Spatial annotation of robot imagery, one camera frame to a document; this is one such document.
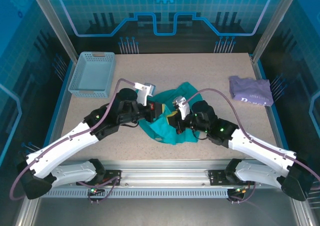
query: glass panel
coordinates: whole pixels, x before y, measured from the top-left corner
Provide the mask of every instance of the glass panel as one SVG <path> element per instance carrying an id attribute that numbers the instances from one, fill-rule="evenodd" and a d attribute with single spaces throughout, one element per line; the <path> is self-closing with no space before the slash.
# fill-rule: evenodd
<path id="1" fill-rule="evenodd" d="M 0 219 L 12 225 L 15 156 L 44 145 L 70 59 L 35 0 L 0 0 L 0 20 Z"/>
<path id="2" fill-rule="evenodd" d="M 78 53 L 252 53 L 280 0 L 50 0 Z"/>
<path id="3" fill-rule="evenodd" d="M 320 173 L 319 0 L 294 0 L 261 57 L 288 148 L 306 151 Z M 309 195 L 319 210 L 319 192 Z"/>

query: robotic arm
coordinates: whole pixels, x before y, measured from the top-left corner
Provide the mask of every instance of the robotic arm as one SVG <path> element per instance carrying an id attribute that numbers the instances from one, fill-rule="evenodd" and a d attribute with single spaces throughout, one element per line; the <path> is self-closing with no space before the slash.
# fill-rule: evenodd
<path id="1" fill-rule="evenodd" d="M 39 151 L 19 156 L 16 162 L 19 172 L 34 160 L 37 161 L 20 180 L 28 199 L 38 198 L 51 188 L 60 185 L 74 182 L 96 185 L 109 179 L 110 175 L 106 175 L 106 170 L 98 159 L 90 159 L 81 164 L 59 165 L 85 147 L 117 132 L 121 125 L 137 124 L 141 119 L 153 122 L 163 113 L 161 103 L 147 100 L 148 96 L 152 96 L 155 88 L 152 84 L 135 83 L 134 87 L 138 89 L 138 93 L 130 88 L 123 88 L 116 94 L 114 102 L 109 106 L 109 114 L 94 130 L 89 131 L 103 117 L 108 104 L 92 111 L 83 122 L 62 137 L 67 137 L 69 140 L 55 146 L 43 157 L 38 158 L 60 139 Z M 253 164 L 240 159 L 232 159 L 224 171 L 226 179 L 231 184 L 236 185 L 246 181 L 264 183 L 281 188 L 294 199 L 306 200 L 314 180 L 307 170 L 291 160 L 252 143 L 236 124 L 218 118 L 214 109 L 206 101 L 194 103 L 191 110 L 184 97 L 176 98 L 173 103 L 177 111 L 167 120 L 169 125 L 176 129 L 177 134 L 181 134 L 186 129 L 206 132 L 207 138 L 212 143 L 240 151 L 265 164 Z M 70 137 L 70 135 L 85 130 L 88 132 L 75 138 Z M 281 151 L 285 155 L 306 163 L 304 155 L 299 156 L 293 151 L 284 150 L 250 137 L 270 149 Z"/>

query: enclosure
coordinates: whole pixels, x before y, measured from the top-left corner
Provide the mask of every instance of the enclosure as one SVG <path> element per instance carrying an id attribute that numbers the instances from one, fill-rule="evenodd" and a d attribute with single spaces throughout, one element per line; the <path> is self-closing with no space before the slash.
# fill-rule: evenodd
<path id="1" fill-rule="evenodd" d="M 18 153 L 49 145 L 109 102 L 68 91 L 82 52 L 115 53 L 110 92 L 120 78 L 149 82 L 158 93 L 190 82 L 197 90 L 215 88 L 226 95 L 229 76 L 268 79 L 271 107 L 234 103 L 245 129 L 285 150 L 305 152 L 320 174 L 319 5 L 319 0 L 0 0 L 1 225 L 318 225 L 320 191 L 300 202 L 263 184 L 241 205 L 212 198 L 219 189 L 204 172 L 222 170 L 233 158 L 254 160 L 207 141 L 161 144 L 141 129 L 121 129 L 67 161 L 99 158 L 105 168 L 122 170 L 117 194 L 101 205 L 91 206 L 75 184 L 33 200 L 11 201 L 9 191 Z M 219 117 L 235 122 L 223 98 L 202 97 Z M 139 196 L 131 192 L 135 185 Z M 18 184 L 15 195 L 23 193 Z"/>

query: metal floor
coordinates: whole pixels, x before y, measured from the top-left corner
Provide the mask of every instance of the metal floor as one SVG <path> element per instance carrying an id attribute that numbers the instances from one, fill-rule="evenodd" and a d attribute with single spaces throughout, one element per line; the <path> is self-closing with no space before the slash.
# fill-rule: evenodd
<path id="1" fill-rule="evenodd" d="M 295 226 L 292 201 L 281 191 L 259 189 L 240 205 L 226 199 L 42 198 L 33 226 Z"/>

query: speckled countertop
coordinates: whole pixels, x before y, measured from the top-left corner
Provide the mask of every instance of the speckled countertop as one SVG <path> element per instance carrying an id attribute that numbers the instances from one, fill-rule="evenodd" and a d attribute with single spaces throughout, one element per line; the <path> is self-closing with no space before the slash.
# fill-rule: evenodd
<path id="1" fill-rule="evenodd" d="M 113 93 L 120 78 L 132 82 L 156 85 L 156 94 L 190 82 L 196 89 L 215 88 L 230 98 L 228 77 L 254 78 L 247 53 L 187 53 L 187 54 L 126 54 L 116 55 L 112 81 Z M 130 88 L 121 83 L 121 88 Z M 225 100 L 213 92 L 202 94 L 213 106 L 219 118 L 236 123 L 236 118 Z M 72 95 L 62 135 L 72 130 L 92 110 L 109 102 L 108 99 L 78 98 Z M 247 132 L 276 145 L 275 138 L 263 106 L 232 101 Z M 209 140 L 198 143 L 169 145 L 148 137 L 140 128 L 120 127 L 98 143 L 81 150 L 70 160 L 217 160 L 246 158 L 246 155 L 217 146 Z"/>

